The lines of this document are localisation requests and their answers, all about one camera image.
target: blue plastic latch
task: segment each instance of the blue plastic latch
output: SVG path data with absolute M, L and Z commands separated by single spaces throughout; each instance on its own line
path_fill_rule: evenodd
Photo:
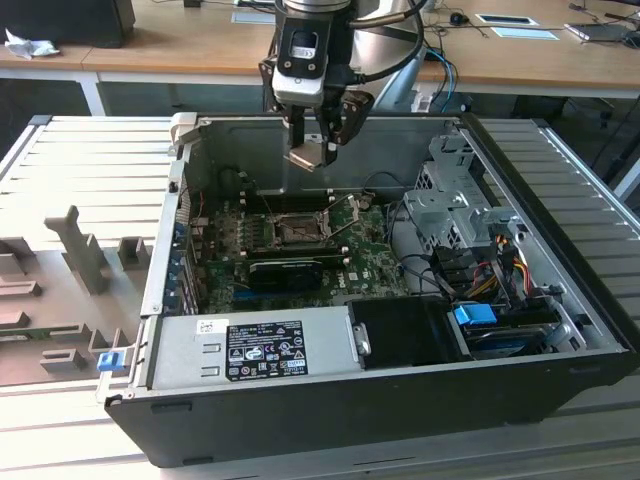
M 487 325 L 497 323 L 491 305 L 486 303 L 466 303 L 453 311 L 458 325 Z
M 124 352 L 104 352 L 98 358 L 99 372 L 115 372 L 124 370 Z

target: computer mouse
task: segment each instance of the computer mouse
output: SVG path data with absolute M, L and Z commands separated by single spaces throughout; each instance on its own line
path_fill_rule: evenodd
M 627 33 L 622 39 L 622 43 L 629 48 L 640 48 L 640 32 Z

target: motherboard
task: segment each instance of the motherboard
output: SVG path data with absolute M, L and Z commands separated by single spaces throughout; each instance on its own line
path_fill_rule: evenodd
M 221 201 L 209 218 L 203 232 L 209 248 L 200 254 L 208 313 L 339 306 L 409 294 L 387 243 L 383 208 L 370 198 L 283 204 L 254 196 Z M 283 266 L 299 272 L 283 274 Z

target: paper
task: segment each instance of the paper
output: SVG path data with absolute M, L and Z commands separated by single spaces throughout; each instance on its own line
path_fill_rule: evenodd
M 559 40 L 548 30 L 534 30 L 528 28 L 491 27 L 499 37 L 503 38 L 532 38 L 535 40 Z
M 56 50 L 53 43 L 48 40 L 26 40 L 16 37 L 6 29 L 5 33 L 7 34 L 7 41 L 4 42 L 4 46 L 17 57 L 31 60 L 33 57 L 44 57 L 60 53 L 60 50 Z

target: power supply label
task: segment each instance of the power supply label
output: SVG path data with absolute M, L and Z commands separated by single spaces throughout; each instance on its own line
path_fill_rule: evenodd
M 232 382 L 307 375 L 302 322 L 227 327 L 226 375 Z

